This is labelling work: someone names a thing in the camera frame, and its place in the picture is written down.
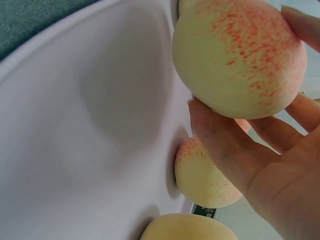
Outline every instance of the fingernail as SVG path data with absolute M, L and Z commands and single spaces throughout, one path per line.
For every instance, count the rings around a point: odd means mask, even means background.
M 189 105 L 193 100 L 195 100 L 195 99 L 194 99 L 194 98 L 189 99 L 188 102 L 187 102 L 188 105 Z
M 302 11 L 287 5 L 281 5 L 281 12 L 287 12 L 294 15 L 304 15 Z

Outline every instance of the white peach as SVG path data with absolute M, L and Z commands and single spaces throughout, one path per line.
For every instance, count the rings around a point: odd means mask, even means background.
M 280 112 L 298 94 L 306 72 L 303 42 L 263 0 L 197 0 L 180 16 L 172 46 L 185 85 L 234 119 Z
M 140 240 L 237 240 L 222 223 L 205 216 L 172 213 L 153 220 Z

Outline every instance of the finger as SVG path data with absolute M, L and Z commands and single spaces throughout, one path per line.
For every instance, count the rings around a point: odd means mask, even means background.
M 213 162 L 242 193 L 247 193 L 251 180 L 260 170 L 257 159 L 238 150 L 225 133 L 217 115 L 202 102 L 190 101 L 189 111 L 196 135 Z
M 285 110 L 308 133 L 320 124 L 320 104 L 301 93 Z
M 296 145 L 303 135 L 294 127 L 273 116 L 249 120 L 255 132 L 280 154 Z
M 271 161 L 278 159 L 279 156 L 277 156 L 274 151 L 255 142 L 234 119 L 222 116 L 216 112 L 213 114 L 216 115 L 217 120 L 221 124 L 221 128 L 238 150 L 258 160 L 256 162 L 258 168 L 263 168 Z
M 295 34 L 310 47 L 320 52 L 320 18 L 283 5 L 281 13 Z

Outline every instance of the red speckles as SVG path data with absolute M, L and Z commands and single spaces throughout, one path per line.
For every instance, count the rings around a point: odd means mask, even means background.
M 235 60 L 230 60 L 230 61 L 228 61 L 228 62 L 226 63 L 226 65 L 227 65 L 227 66 L 230 66 L 230 65 L 234 64 L 235 62 L 236 62 Z
M 199 35 L 201 35 L 200 31 L 192 33 L 191 37 L 196 37 L 196 36 L 199 36 Z
M 249 85 L 249 88 L 256 88 L 257 86 L 259 86 L 259 82 L 258 81 L 255 81 L 254 83 L 250 84 Z
M 227 16 L 228 18 L 237 18 L 237 17 L 238 17 L 238 14 L 236 14 L 236 13 L 228 13 L 226 16 Z
M 271 71 L 271 72 L 268 73 L 267 76 L 268 76 L 269 78 L 273 78 L 275 75 L 276 75 L 276 74 L 275 74 L 273 71 Z
M 255 79 L 256 76 L 250 76 L 248 77 L 248 80 L 252 80 L 252 79 Z
M 248 47 L 253 47 L 254 45 L 256 45 L 257 43 L 255 42 L 255 41 L 251 41 L 251 42 L 249 42 L 249 44 L 248 44 Z

